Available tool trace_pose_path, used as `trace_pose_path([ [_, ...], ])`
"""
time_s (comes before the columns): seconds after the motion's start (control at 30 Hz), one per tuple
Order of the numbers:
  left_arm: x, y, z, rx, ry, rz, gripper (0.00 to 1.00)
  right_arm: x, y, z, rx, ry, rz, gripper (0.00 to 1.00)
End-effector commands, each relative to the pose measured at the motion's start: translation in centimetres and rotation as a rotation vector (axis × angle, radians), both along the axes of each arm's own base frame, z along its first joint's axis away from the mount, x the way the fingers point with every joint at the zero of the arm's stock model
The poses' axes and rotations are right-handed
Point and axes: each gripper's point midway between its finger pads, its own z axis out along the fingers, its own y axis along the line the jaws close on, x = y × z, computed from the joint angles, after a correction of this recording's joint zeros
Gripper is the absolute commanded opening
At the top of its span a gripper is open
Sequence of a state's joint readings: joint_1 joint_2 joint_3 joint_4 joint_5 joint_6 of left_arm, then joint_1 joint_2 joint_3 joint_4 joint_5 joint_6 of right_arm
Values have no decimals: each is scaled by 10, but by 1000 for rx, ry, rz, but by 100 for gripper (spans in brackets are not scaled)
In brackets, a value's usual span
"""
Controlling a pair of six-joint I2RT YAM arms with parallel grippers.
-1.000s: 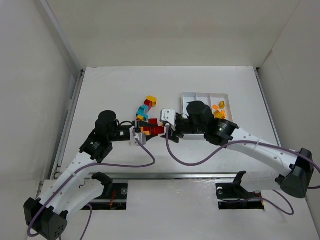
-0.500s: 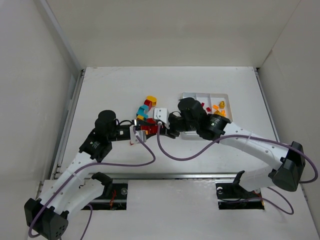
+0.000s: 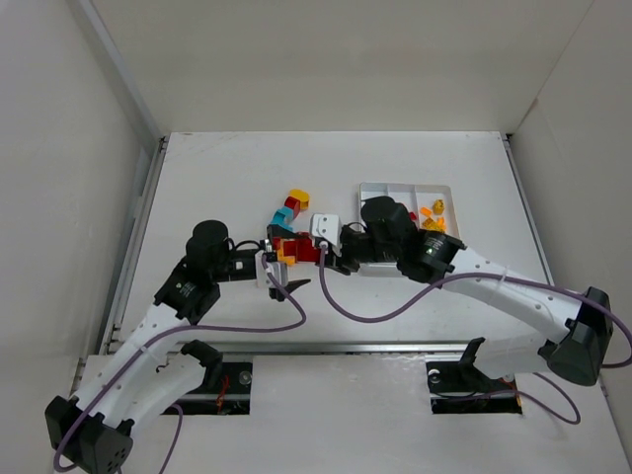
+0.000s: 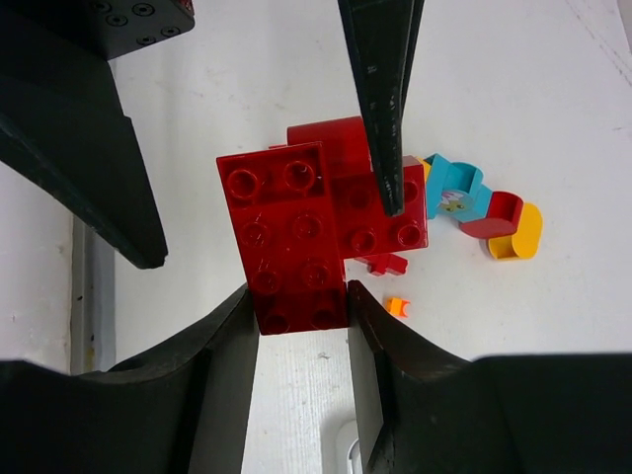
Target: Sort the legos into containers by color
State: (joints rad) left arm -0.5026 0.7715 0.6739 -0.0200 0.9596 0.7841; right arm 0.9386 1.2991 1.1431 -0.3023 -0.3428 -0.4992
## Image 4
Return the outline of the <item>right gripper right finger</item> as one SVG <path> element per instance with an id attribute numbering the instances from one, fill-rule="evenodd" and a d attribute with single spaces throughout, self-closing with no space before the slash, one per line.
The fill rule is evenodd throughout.
<path id="1" fill-rule="evenodd" d="M 628 354 L 462 359 L 348 286 L 366 473 L 627 473 Z"/>

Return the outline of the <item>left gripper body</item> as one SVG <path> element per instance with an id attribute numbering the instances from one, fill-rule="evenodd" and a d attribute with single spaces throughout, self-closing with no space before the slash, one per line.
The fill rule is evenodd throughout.
<path id="1" fill-rule="evenodd" d="M 105 60 L 195 26 L 192 0 L 16 0 L 14 11 Z"/>

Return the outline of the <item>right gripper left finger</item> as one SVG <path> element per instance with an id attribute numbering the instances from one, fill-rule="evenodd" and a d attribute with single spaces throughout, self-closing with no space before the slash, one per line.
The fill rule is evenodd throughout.
<path id="1" fill-rule="evenodd" d="M 5 473 L 237 473 L 259 329 L 239 288 L 210 314 L 107 371 L 1 364 Z"/>

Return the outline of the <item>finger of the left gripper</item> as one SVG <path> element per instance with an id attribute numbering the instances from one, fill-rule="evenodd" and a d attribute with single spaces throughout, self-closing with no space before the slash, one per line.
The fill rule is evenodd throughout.
<path id="1" fill-rule="evenodd" d="M 424 0 L 338 2 L 385 214 L 404 211 L 402 121 Z"/>
<path id="2" fill-rule="evenodd" d="M 1 160 L 140 269 L 165 234 L 109 60 L 14 9 L 1 12 Z"/>

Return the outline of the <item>large red lego assembly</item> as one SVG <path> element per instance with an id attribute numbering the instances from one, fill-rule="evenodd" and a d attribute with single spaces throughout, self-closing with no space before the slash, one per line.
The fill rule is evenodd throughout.
<path id="1" fill-rule="evenodd" d="M 264 335 L 346 327 L 345 262 L 428 245 L 424 165 L 404 157 L 404 211 L 387 216 L 359 117 L 216 164 Z"/>

